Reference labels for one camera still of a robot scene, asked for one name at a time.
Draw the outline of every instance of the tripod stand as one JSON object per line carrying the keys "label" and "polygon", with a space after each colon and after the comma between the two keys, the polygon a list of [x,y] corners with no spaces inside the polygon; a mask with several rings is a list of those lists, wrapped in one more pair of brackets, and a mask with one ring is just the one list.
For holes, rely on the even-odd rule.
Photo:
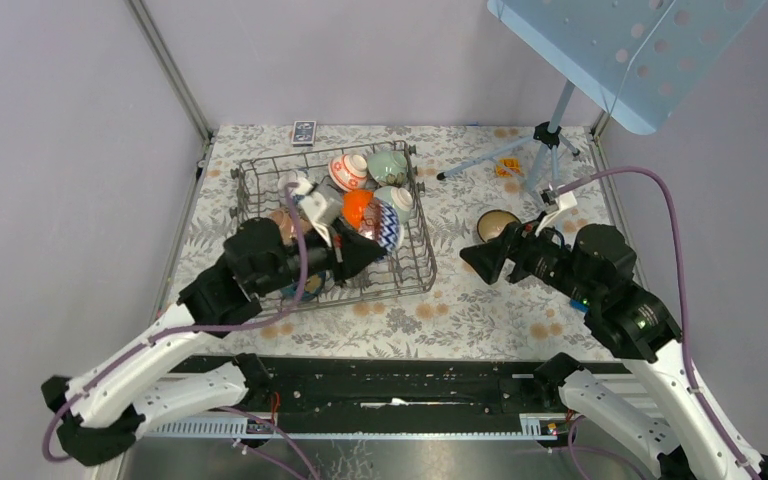
{"label": "tripod stand", "polygon": [[563,117],[564,111],[567,109],[567,105],[569,105],[570,97],[572,97],[572,92],[574,90],[575,85],[571,81],[567,80],[567,83],[564,85],[564,91],[561,93],[561,98],[558,99],[558,104],[555,106],[555,112],[552,114],[552,119],[548,122],[537,125],[534,128],[533,136],[520,138],[519,140],[513,141],[504,147],[499,148],[498,150],[494,150],[486,155],[482,155],[472,160],[467,160],[455,168],[439,173],[437,175],[437,180],[445,180],[453,175],[457,175],[469,167],[472,167],[473,165],[478,165],[479,163],[486,162],[488,160],[493,160],[497,165],[499,165],[499,167],[503,168],[511,175],[519,177],[521,176],[520,174],[514,172],[505,165],[502,165],[502,163],[499,162],[496,157],[502,155],[503,153],[510,152],[521,145],[525,145],[526,143],[532,141],[540,142],[540,149],[537,150],[537,156],[534,158],[534,164],[531,166],[531,170],[528,172],[528,177],[525,179],[525,189],[532,197],[535,198],[535,200],[537,200],[538,204],[542,204],[542,200],[540,199],[538,193],[535,191],[535,187],[537,186],[537,182],[540,181],[540,172],[543,170],[543,164],[546,161],[546,157],[551,156],[552,158],[552,185],[554,186],[557,182],[560,181],[560,156],[558,155],[558,147],[563,144],[565,147],[567,147],[567,149],[569,149],[569,151],[572,152],[572,156],[574,158],[577,158],[579,155],[581,155],[581,151],[572,143],[570,143],[569,139],[567,139],[561,133],[560,127],[561,117]]}

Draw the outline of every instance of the light blue panel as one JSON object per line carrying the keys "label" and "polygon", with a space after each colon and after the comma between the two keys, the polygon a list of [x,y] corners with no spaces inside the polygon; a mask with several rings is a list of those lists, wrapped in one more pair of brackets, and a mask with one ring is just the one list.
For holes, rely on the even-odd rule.
{"label": "light blue panel", "polygon": [[764,2],[489,0],[487,7],[605,110],[619,93],[614,118],[646,135],[664,123]]}

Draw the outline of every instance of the wire dish rack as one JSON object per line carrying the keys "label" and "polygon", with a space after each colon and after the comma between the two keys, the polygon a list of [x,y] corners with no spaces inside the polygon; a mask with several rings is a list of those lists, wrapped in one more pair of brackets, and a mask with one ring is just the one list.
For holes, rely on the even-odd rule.
{"label": "wire dish rack", "polygon": [[[431,289],[437,277],[437,261],[431,248],[428,224],[422,210],[421,197],[425,193],[425,184],[416,182],[416,168],[411,162],[411,154],[416,153],[415,146],[408,146],[405,141],[385,141],[353,145],[350,147],[331,148],[313,152],[293,153],[274,157],[262,157],[243,160],[238,168],[231,171],[231,178],[237,181],[237,207],[231,209],[231,217],[236,227],[248,219],[266,217],[279,208],[278,177],[290,170],[303,170],[314,182],[331,182],[328,175],[328,163],[342,154],[359,154],[364,158],[380,151],[398,150],[405,154],[408,161],[408,182],[405,188],[410,190],[414,199],[411,218],[403,225],[405,237],[401,246],[384,260],[375,262],[361,274],[350,279],[345,286],[339,286],[327,277],[321,293],[308,302],[300,303],[297,310],[312,310],[358,302],[369,302],[385,298],[424,293]],[[369,180],[367,189],[377,186]],[[280,292],[272,292],[260,298],[263,306],[261,315],[274,313],[282,308],[286,298]]]}

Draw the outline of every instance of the green bowl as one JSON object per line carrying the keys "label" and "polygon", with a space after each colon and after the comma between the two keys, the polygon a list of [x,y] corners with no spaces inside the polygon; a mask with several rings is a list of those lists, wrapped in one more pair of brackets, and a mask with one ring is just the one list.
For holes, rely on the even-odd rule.
{"label": "green bowl", "polygon": [[374,153],[366,159],[371,176],[379,185],[402,187],[408,182],[408,160],[394,150]]}

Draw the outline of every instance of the metal floor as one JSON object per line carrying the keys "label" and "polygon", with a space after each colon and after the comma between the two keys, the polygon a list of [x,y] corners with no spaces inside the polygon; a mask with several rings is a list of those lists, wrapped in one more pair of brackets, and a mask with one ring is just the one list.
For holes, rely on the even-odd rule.
{"label": "metal floor", "polygon": [[[621,445],[597,427],[581,427],[582,445],[599,446],[632,459]],[[300,441],[299,445],[327,480],[507,480],[580,479],[569,454],[549,455],[536,442],[368,440]],[[282,440],[261,451],[306,476],[304,464]],[[579,453],[591,478],[634,480],[627,467],[613,460]],[[293,477],[254,455],[241,454],[228,441],[145,438],[129,452],[120,480],[291,480]]]}

